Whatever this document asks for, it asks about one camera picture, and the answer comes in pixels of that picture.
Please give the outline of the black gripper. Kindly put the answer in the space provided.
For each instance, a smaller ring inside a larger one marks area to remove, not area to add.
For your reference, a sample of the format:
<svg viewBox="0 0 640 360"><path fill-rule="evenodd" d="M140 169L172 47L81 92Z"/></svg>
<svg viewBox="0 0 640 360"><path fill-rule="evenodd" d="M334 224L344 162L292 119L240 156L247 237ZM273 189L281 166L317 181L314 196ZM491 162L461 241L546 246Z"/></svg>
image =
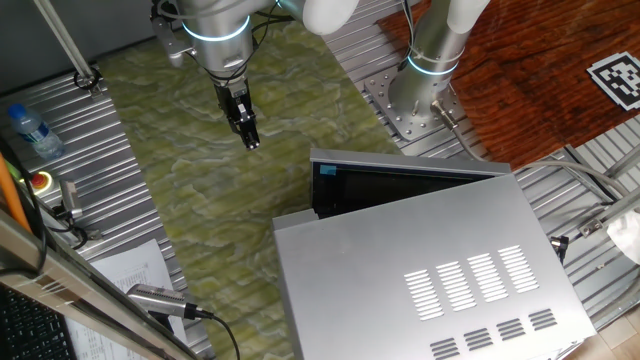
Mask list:
<svg viewBox="0 0 640 360"><path fill-rule="evenodd" d="M231 130L240 136L244 146L255 150L260 146L256 122L251 110L248 80L245 75L227 81L212 76L219 107L224 112Z"/></svg>

